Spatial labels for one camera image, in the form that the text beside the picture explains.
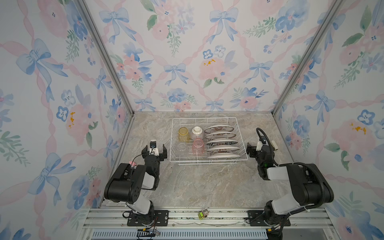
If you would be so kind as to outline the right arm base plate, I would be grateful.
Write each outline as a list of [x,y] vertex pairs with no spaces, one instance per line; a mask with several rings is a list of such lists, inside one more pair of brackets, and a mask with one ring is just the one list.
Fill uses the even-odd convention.
[[276,215],[274,213],[263,210],[248,210],[246,222],[251,227],[273,227],[283,222],[284,215]]

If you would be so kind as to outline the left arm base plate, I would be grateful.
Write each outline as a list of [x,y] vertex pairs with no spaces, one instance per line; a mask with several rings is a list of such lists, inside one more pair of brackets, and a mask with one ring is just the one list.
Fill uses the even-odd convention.
[[133,211],[124,212],[123,217],[127,219],[128,227],[166,227],[169,221],[168,210],[154,210],[147,215],[135,214]]

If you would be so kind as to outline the plate with green rim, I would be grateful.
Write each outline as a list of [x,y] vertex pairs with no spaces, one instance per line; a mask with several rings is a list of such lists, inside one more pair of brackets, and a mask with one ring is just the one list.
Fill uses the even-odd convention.
[[230,125],[213,125],[204,130],[205,134],[211,134],[217,131],[232,132],[235,128]]

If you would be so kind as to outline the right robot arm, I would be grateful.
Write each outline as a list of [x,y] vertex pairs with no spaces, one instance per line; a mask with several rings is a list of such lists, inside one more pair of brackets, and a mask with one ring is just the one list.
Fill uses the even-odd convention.
[[287,217],[318,208],[334,200],[334,192],[315,164],[290,163],[275,165],[275,148],[258,142],[247,144],[249,157],[256,159],[259,176],[265,181],[288,181],[291,192],[283,197],[268,201],[264,210],[256,216],[249,211],[251,226],[286,225]]

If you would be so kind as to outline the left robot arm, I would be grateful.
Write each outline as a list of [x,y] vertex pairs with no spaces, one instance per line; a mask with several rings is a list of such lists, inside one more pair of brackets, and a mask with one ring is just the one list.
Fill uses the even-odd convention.
[[167,148],[163,146],[160,153],[155,141],[146,146],[140,157],[144,159],[143,165],[122,163],[109,179],[104,198],[114,203],[125,203],[130,209],[129,215],[123,214],[128,220],[127,225],[155,226],[161,225],[160,217],[164,211],[156,211],[152,201],[141,195],[141,190],[154,191],[160,182],[160,163],[168,157]]

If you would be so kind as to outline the plate with orange pattern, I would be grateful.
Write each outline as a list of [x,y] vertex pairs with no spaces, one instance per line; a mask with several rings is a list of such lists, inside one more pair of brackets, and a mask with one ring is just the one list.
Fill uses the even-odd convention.
[[209,148],[207,151],[212,153],[226,153],[226,152],[236,152],[239,151],[240,148],[232,145],[221,145],[214,146]]

